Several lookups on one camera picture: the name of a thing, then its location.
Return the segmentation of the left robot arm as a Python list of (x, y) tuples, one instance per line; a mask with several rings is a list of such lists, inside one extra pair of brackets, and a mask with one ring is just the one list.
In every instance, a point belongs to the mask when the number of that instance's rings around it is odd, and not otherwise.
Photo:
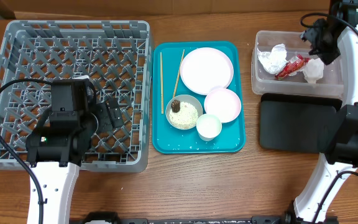
[(88, 79), (57, 80), (51, 85), (51, 106), (26, 138), (31, 183), (28, 223), (68, 223), (71, 199), (85, 152), (94, 134), (120, 128), (116, 98), (97, 102)]

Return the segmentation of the grey bowl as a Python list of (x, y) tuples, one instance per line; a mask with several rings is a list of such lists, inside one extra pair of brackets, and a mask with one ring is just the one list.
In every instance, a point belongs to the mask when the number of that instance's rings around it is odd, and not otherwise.
[(192, 104), (198, 111), (198, 118), (203, 114), (203, 107), (201, 105), (201, 103), (194, 97), (194, 96), (191, 96), (191, 95), (178, 95), (174, 98), (172, 98), (169, 102), (168, 102), (168, 105), (166, 107), (166, 110), (165, 110), (165, 116), (166, 116), (166, 119), (168, 121), (168, 123), (173, 126), (171, 124), (171, 122), (169, 121), (169, 112), (170, 112), (170, 109), (171, 109), (171, 103), (173, 100), (179, 100), (179, 101), (183, 101), (183, 102), (187, 102), (187, 103), (190, 103)]

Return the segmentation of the red snack wrapper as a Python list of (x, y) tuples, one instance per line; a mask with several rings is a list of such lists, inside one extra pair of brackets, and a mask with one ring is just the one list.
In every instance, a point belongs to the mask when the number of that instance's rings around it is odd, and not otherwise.
[(283, 80), (288, 76), (295, 75), (299, 70), (301, 70), (308, 62), (310, 58), (303, 57), (301, 55), (296, 55), (292, 57), (287, 64), (284, 66), (283, 70), (275, 75), (276, 80)]

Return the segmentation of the pile of white rice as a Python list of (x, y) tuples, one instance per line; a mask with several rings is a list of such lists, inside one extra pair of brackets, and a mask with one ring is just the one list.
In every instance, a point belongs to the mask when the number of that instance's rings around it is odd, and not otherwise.
[(198, 111), (192, 104), (181, 101), (180, 111), (173, 113), (172, 109), (170, 109), (168, 117), (174, 127), (178, 129), (190, 129), (196, 125)]

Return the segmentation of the small pink white bowl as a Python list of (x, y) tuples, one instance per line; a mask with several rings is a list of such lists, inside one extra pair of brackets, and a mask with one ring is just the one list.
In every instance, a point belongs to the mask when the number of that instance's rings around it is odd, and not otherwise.
[(204, 99), (204, 109), (207, 114), (217, 116), (222, 123), (234, 121), (242, 111), (239, 96), (227, 88), (211, 91)]

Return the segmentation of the white tissue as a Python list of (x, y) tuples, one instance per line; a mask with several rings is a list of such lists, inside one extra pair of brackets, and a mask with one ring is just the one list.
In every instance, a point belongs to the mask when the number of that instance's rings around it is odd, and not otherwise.
[(275, 45), (271, 51), (257, 50), (257, 58), (266, 72), (276, 75), (281, 72), (288, 63), (285, 44)]
[(304, 78), (308, 83), (315, 84), (318, 80), (323, 78), (324, 63), (321, 59), (310, 59), (308, 63), (301, 69)]

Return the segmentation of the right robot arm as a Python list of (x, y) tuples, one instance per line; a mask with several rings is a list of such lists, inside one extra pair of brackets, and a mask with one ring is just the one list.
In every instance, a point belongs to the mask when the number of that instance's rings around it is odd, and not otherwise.
[(300, 37), (326, 65), (339, 59), (343, 101), (320, 139), (318, 163), (282, 223), (337, 223), (326, 212), (347, 178), (358, 177), (358, 1), (331, 1), (329, 12), (317, 15)]

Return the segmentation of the white cup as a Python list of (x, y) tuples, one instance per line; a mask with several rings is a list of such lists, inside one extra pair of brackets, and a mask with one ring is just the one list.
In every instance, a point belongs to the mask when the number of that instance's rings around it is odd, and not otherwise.
[(196, 130), (202, 140), (211, 141), (221, 133), (222, 123), (213, 114), (203, 114), (196, 122)]

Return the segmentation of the brown food piece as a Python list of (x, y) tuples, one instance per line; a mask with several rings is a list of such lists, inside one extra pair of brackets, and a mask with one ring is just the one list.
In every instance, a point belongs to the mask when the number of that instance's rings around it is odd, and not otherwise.
[(171, 103), (171, 109), (173, 113), (177, 113), (180, 111), (180, 101), (179, 100), (173, 100)]

